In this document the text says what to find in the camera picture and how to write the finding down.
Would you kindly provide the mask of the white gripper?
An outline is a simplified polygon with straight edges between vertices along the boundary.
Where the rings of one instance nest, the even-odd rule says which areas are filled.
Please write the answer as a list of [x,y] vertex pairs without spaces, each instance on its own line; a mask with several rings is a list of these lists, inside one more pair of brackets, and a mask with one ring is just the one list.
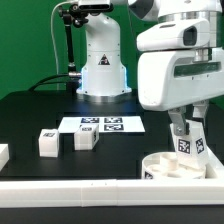
[[161,51],[143,53],[138,61],[140,104],[146,110],[170,109],[168,114],[176,136],[187,131],[186,108],[181,106],[194,103],[193,117],[205,118],[209,108],[206,99],[224,95],[224,50],[212,49],[210,64],[218,63],[216,71],[175,77],[175,67],[194,65],[194,57],[194,50]]

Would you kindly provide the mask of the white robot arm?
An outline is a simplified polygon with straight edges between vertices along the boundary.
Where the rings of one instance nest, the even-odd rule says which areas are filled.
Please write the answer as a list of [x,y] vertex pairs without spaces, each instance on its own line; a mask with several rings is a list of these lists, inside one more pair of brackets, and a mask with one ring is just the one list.
[[[104,11],[114,0],[79,0],[87,13],[87,61],[78,93],[93,99],[131,91],[120,59],[119,25]],[[222,0],[127,0],[130,11],[156,24],[136,39],[137,90],[146,110],[175,111],[224,94],[219,40]]]

